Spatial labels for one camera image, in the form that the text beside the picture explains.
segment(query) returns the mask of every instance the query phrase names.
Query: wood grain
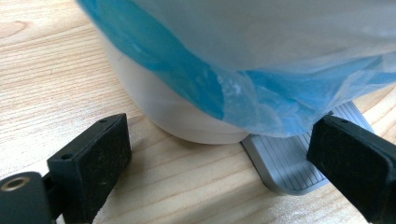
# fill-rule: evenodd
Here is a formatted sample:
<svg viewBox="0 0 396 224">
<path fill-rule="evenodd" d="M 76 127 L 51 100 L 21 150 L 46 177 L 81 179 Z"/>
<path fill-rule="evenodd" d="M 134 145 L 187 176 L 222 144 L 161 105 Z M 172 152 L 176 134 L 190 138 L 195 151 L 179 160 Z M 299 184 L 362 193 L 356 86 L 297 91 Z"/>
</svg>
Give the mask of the wood grain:
<svg viewBox="0 0 396 224">
<path fill-rule="evenodd" d="M 47 172 L 46 158 L 92 123 L 127 113 L 133 161 L 95 223 L 363 223 L 332 186 L 277 196 L 239 144 L 186 142 L 147 120 L 69 0 L 0 2 L 0 178 Z M 356 101 L 396 143 L 396 86 Z"/>
</svg>

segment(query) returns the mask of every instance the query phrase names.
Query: wooden table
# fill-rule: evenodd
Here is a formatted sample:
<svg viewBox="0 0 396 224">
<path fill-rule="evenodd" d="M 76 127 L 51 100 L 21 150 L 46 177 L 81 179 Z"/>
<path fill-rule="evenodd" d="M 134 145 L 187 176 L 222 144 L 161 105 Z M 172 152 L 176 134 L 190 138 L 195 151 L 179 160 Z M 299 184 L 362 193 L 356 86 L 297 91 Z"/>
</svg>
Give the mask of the wooden table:
<svg viewBox="0 0 396 224">
<path fill-rule="evenodd" d="M 113 74 L 73 1 L 0 3 L 0 178 L 47 172 L 46 159 L 100 118 L 125 112 L 133 161 L 96 223 L 362 223 L 331 184 L 302 197 L 261 182 L 239 145 L 207 146 L 160 130 Z M 396 86 L 356 101 L 396 143 Z"/>
</svg>

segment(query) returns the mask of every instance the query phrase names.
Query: gray plastic pedal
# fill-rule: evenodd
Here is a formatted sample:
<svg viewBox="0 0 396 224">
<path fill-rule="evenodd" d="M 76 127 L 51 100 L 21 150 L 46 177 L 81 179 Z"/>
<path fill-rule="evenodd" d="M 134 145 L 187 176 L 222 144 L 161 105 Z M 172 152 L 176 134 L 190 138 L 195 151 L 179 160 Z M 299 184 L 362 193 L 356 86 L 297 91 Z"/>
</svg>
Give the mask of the gray plastic pedal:
<svg viewBox="0 0 396 224">
<path fill-rule="evenodd" d="M 352 102 L 337 106 L 332 112 L 374 132 Z M 311 132 L 289 138 L 251 134 L 242 144 L 268 189 L 278 194 L 303 195 L 329 182 L 306 159 L 310 138 Z"/>
</svg>

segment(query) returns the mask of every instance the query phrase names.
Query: metal grommet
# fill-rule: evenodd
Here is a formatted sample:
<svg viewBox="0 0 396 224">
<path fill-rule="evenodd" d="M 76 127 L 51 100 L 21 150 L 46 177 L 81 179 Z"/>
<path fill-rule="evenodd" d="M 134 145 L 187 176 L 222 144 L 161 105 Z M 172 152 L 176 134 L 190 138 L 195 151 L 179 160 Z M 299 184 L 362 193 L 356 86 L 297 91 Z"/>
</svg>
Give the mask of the metal grommet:
<svg viewBox="0 0 396 224">
<path fill-rule="evenodd" d="M 19 189 L 25 186 L 30 181 L 30 178 L 27 176 L 18 176 L 13 179 L 10 179 L 5 183 L 2 187 L 2 191 L 12 191 L 15 189 Z"/>
</svg>

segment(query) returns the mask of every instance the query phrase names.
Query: blue plastic bag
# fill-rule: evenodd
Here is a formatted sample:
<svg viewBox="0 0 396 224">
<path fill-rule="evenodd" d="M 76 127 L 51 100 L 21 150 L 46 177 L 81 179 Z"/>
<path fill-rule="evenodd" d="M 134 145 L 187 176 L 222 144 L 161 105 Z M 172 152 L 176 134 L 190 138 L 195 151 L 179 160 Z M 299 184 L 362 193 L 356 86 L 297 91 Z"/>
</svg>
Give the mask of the blue plastic bag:
<svg viewBox="0 0 396 224">
<path fill-rule="evenodd" d="M 125 55 L 250 133 L 305 133 L 332 108 L 396 81 L 395 3 L 78 1 Z"/>
</svg>

